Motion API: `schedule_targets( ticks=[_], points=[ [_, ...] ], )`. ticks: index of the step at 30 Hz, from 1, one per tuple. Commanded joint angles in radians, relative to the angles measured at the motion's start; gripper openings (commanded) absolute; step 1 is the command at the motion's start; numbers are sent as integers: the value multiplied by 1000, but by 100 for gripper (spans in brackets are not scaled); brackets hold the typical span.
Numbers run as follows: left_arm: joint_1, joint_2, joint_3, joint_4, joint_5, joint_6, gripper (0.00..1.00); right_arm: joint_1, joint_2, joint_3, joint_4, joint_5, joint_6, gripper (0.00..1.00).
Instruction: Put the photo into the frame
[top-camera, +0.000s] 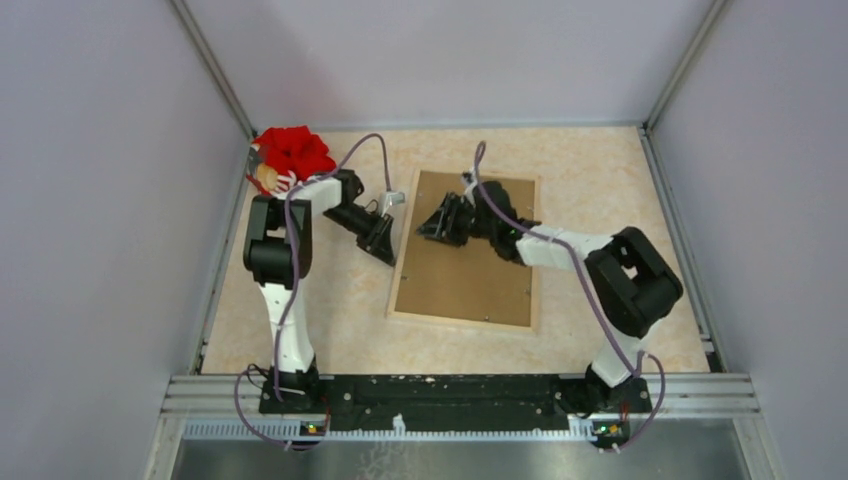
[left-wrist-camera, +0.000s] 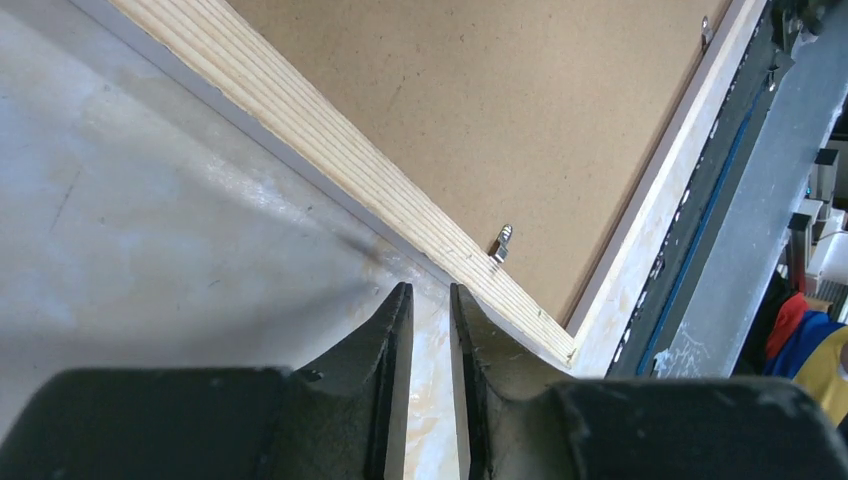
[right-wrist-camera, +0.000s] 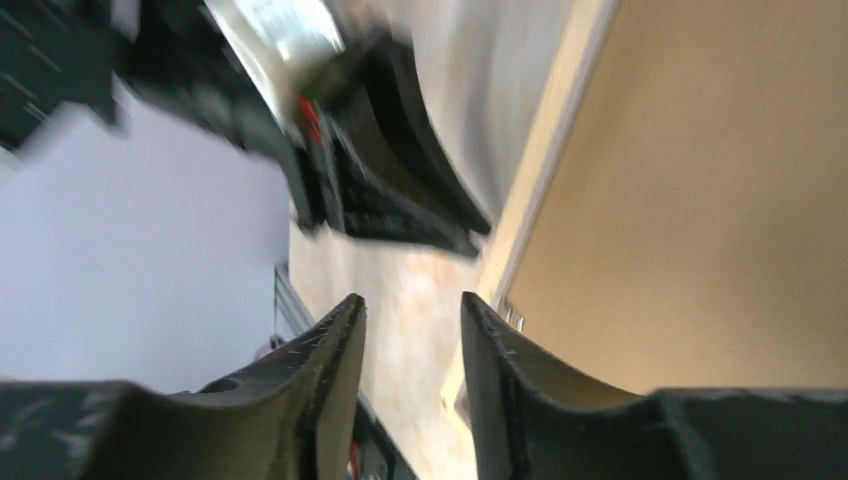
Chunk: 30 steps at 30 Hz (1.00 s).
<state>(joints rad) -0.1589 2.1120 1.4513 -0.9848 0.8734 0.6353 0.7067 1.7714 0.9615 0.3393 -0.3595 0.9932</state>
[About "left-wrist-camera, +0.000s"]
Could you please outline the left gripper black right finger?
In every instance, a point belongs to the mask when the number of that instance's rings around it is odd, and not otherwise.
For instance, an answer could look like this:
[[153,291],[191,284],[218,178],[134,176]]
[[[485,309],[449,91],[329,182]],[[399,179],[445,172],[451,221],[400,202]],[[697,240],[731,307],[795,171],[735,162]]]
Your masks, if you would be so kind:
[[579,380],[450,288],[464,479],[843,479],[847,448],[779,379]]

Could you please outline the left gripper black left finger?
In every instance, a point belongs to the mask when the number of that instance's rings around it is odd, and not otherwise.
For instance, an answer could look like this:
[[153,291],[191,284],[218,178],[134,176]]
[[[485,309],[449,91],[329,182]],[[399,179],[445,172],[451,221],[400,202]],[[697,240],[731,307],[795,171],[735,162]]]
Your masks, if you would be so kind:
[[1,445],[5,479],[399,479],[413,288],[290,367],[74,369]]

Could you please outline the wooden picture frame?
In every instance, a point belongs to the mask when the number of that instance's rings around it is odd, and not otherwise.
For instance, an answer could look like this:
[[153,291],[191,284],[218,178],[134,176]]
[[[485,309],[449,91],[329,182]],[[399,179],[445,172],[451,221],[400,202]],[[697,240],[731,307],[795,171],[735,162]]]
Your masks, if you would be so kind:
[[575,335],[227,3],[83,1],[80,8],[416,262],[466,285],[531,351],[571,376],[599,378],[766,5],[730,4],[580,297]]

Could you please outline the brown frame backing board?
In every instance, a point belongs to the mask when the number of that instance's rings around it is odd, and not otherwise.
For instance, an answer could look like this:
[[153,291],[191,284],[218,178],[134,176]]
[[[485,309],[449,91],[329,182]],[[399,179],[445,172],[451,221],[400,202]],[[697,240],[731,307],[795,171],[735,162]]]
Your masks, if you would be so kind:
[[723,1],[237,1],[235,10],[567,323]]

